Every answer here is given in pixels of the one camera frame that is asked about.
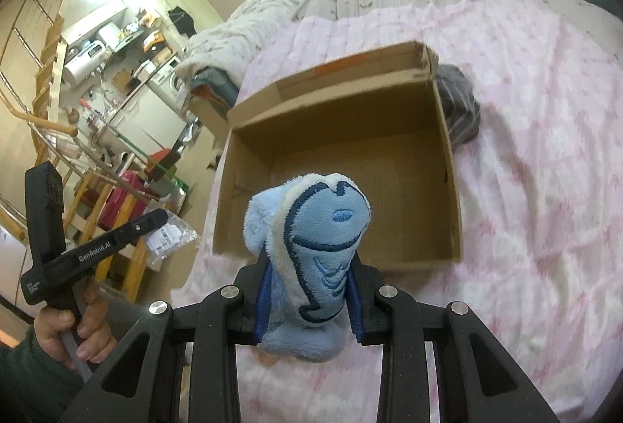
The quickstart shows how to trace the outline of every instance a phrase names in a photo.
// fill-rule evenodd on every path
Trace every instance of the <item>clear plastic bag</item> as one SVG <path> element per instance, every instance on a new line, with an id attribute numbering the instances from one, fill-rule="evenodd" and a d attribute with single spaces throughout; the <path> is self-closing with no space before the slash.
<path id="1" fill-rule="evenodd" d="M 145 208 L 144 213 L 160 208 L 160 204 L 153 201 Z M 154 261 L 164 260 L 187 243 L 197 239 L 197 231 L 192 229 L 186 221 L 167 210 L 169 219 L 166 224 L 144 237 L 147 250 Z"/>

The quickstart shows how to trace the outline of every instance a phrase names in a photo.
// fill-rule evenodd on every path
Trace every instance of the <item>blue gripper pad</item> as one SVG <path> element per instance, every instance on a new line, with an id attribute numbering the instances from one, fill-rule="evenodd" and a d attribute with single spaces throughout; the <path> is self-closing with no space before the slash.
<path id="1" fill-rule="evenodd" d="M 259 344 L 269 326 L 270 318 L 270 290 L 272 286 L 272 264 L 270 260 L 266 264 L 266 269 L 262 275 L 262 282 L 255 300 L 255 326 L 253 336 Z"/>
<path id="2" fill-rule="evenodd" d="M 348 269 L 347 272 L 347 308 L 348 317 L 351 322 L 351 330 L 357 338 L 357 342 L 361 343 L 364 336 L 363 319 L 361 316 L 361 299 L 359 291 L 357 291 L 357 283 L 354 280 L 353 270 Z"/>

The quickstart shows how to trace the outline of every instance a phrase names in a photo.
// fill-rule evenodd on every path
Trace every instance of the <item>silver screw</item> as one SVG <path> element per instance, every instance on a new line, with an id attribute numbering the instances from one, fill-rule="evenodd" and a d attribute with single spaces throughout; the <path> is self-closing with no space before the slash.
<path id="1" fill-rule="evenodd" d="M 162 314 L 168 307 L 167 302 L 158 300 L 150 305 L 151 314 Z"/>
<path id="2" fill-rule="evenodd" d="M 238 296 L 240 289 L 236 288 L 236 286 L 225 286 L 220 290 L 220 295 L 225 298 L 235 298 Z"/>
<path id="3" fill-rule="evenodd" d="M 461 301 L 452 302 L 452 305 L 450 305 L 450 308 L 452 312 L 454 312 L 455 314 L 458 314 L 459 316 L 463 316 L 464 314 L 467 314 L 469 312 L 469 307 L 467 306 L 467 304 Z"/>
<path id="4" fill-rule="evenodd" d="M 385 298 L 394 298 L 398 294 L 398 290 L 394 286 L 381 286 L 379 293 Z"/>

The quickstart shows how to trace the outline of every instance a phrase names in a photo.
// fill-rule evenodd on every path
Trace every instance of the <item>person's arm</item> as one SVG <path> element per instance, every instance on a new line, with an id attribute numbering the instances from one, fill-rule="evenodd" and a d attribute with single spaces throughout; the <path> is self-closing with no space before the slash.
<path id="1" fill-rule="evenodd" d="M 84 297 L 87 307 L 78 333 L 85 341 L 77 354 L 101 363 L 116 345 L 105 321 L 108 302 L 94 282 L 86 285 Z M 71 312 L 46 307 L 39 311 L 23 342 L 0 351 L 0 387 L 32 423 L 57 422 L 82 387 L 59 336 L 73 323 Z"/>

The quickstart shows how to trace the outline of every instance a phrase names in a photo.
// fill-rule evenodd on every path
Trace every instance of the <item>blue plush toy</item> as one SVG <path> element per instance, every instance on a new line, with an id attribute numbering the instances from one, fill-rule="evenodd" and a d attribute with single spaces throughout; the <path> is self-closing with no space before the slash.
<path id="1" fill-rule="evenodd" d="M 347 271 L 370 223 L 368 200 L 348 177 L 308 174 L 255 195 L 247 248 L 272 264 L 270 317 L 258 347 L 326 361 L 344 348 Z"/>

